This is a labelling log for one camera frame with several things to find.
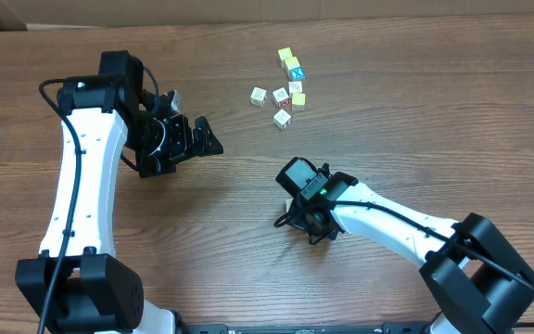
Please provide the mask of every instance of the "blue block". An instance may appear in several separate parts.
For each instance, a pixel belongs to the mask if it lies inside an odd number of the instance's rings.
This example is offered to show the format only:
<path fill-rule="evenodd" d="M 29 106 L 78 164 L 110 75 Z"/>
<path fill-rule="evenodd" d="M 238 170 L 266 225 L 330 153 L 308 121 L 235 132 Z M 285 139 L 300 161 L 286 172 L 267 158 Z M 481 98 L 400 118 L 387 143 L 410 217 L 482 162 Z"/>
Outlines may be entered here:
<path fill-rule="evenodd" d="M 295 68 L 295 69 L 292 69 L 290 72 L 289 72 L 289 77 L 290 79 L 296 81 L 296 80 L 302 80 L 304 78 L 306 78 L 306 72 L 304 71 L 304 69 L 300 66 L 298 68 Z"/>

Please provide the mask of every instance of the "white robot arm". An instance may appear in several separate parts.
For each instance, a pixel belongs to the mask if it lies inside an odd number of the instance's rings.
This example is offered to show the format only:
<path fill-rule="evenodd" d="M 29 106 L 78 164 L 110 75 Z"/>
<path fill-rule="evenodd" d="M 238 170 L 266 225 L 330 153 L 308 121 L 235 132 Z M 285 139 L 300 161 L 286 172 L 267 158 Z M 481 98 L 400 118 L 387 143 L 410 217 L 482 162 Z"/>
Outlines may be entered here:
<path fill-rule="evenodd" d="M 289 162 L 276 181 L 294 200 L 275 227 L 304 231 L 312 245 L 338 232 L 370 238 L 419 268 L 442 310 L 427 333 L 531 326 L 517 321 L 534 301 L 534 272 L 490 220 L 474 213 L 462 222 L 426 215 L 302 158 Z M 462 271 L 469 260 L 484 263 L 471 279 Z"/>
<path fill-rule="evenodd" d="M 142 88 L 144 71 L 156 94 Z M 57 105 L 44 88 L 59 83 Z M 127 51 L 103 53 L 96 76 L 50 80 L 40 90 L 63 121 L 64 148 L 39 257 L 19 260 L 16 268 L 17 286 L 41 316 L 38 332 L 178 332 L 180 316 L 144 300 L 141 278 L 115 259 L 118 164 L 151 177 L 175 172 L 177 163 L 195 156 L 222 154 L 222 145 L 204 117 L 189 127 L 180 95 L 160 96 L 151 72 Z M 123 147 L 135 152 L 136 164 L 122 155 Z"/>

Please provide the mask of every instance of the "yellow block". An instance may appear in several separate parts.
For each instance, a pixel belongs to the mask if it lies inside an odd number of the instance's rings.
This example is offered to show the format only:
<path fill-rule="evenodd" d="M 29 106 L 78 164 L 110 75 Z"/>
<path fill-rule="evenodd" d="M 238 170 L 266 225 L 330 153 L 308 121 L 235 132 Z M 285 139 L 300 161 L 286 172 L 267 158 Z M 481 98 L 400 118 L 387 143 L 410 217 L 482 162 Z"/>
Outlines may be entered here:
<path fill-rule="evenodd" d="M 279 54 L 279 62 L 282 67 L 286 65 L 286 59 L 294 57 L 292 56 L 292 50 L 289 47 L 277 50 L 277 53 Z"/>
<path fill-rule="evenodd" d="M 292 96 L 292 110 L 304 110 L 306 105 L 306 94 L 294 93 Z"/>
<path fill-rule="evenodd" d="M 286 69 L 288 73 L 298 67 L 300 67 L 300 62 L 296 57 L 286 59 Z"/>

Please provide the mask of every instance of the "white block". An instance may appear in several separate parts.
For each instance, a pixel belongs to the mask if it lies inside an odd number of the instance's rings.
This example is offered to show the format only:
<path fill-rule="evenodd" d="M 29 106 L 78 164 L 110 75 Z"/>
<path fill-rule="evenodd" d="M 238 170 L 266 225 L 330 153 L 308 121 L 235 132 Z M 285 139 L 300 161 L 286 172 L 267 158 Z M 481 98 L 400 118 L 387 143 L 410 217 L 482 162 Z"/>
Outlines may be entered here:
<path fill-rule="evenodd" d="M 255 87 L 255 89 L 252 90 L 252 94 L 250 95 L 250 103 L 254 104 L 255 106 L 262 107 L 265 105 L 266 97 L 266 90 L 260 89 L 259 87 Z"/>
<path fill-rule="evenodd" d="M 277 127 L 281 130 L 284 130 L 290 123 L 292 123 L 292 116 L 290 116 L 285 110 L 281 109 L 275 114 L 275 116 L 273 116 L 273 123 L 275 123 L 275 125 L 277 125 Z"/>
<path fill-rule="evenodd" d="M 294 93 L 302 93 L 302 82 L 289 82 L 289 94 L 294 96 Z"/>
<path fill-rule="evenodd" d="M 286 89 L 283 87 L 273 91 L 273 101 L 275 102 L 275 106 L 278 108 L 287 106 L 291 102 Z"/>

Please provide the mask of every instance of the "wooden table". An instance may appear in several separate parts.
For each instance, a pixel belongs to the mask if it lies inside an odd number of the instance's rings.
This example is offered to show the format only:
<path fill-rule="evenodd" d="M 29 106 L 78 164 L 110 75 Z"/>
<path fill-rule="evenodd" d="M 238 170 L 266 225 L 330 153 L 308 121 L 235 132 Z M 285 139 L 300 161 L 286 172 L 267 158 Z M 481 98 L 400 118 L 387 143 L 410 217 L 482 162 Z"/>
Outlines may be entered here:
<path fill-rule="evenodd" d="M 307 110 L 282 132 L 276 109 L 249 96 L 287 86 L 284 46 L 308 79 Z M 287 198 L 274 178 L 294 156 L 421 212 L 483 214 L 534 269 L 534 15 L 6 32 L 0 332 L 33 333 L 38 320 L 14 284 L 45 234 L 61 157 L 38 83 L 96 74 L 100 53 L 120 49 L 181 91 L 185 114 L 207 116 L 225 149 L 152 179 L 119 169 L 118 258 L 188 323 L 363 325 L 439 310 L 416 268 L 368 239 L 310 246 L 273 228 Z"/>

